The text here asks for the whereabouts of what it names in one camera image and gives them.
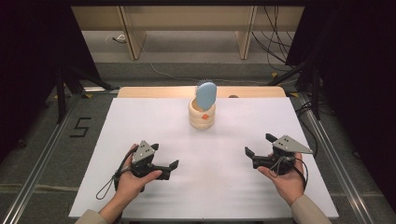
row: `white tabletop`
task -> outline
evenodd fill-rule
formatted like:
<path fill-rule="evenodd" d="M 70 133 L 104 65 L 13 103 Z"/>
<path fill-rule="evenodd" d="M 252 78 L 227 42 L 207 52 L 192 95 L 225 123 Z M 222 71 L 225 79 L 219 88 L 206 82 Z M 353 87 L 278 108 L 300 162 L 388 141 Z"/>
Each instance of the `white tabletop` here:
<path fill-rule="evenodd" d="M 153 163 L 179 160 L 170 180 L 154 180 L 124 210 L 134 220 L 259 220 L 291 217 L 273 183 L 245 155 L 272 152 L 265 134 L 284 134 L 308 146 L 289 98 L 219 98 L 214 125 L 189 124 L 187 98 L 114 99 L 92 154 L 70 217 L 99 211 L 113 196 L 95 198 L 133 143 L 160 144 Z M 312 155 L 303 155 L 309 182 L 305 193 L 327 217 L 338 217 Z"/>

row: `hand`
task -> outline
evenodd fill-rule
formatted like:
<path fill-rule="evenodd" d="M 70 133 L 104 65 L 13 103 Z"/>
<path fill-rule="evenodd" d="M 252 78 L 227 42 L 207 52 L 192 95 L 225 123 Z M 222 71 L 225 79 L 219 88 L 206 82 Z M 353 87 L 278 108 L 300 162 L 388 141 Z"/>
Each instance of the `hand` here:
<path fill-rule="evenodd" d="M 296 159 L 301 160 L 301 153 L 295 154 Z M 303 163 L 296 160 L 294 166 L 303 174 Z M 285 175 L 276 175 L 270 169 L 260 166 L 257 168 L 260 173 L 270 178 L 276 186 L 279 195 L 291 206 L 296 199 L 304 194 L 304 183 L 296 171 L 291 170 Z"/>
<path fill-rule="evenodd" d="M 132 155 L 130 155 L 123 166 L 130 166 Z M 162 171 L 157 170 L 145 175 L 144 177 L 136 177 L 132 172 L 124 172 L 119 181 L 119 186 L 114 197 L 105 205 L 99 214 L 108 222 L 113 223 L 122 213 L 125 207 L 139 194 L 140 190 L 152 180 L 160 176 Z"/>

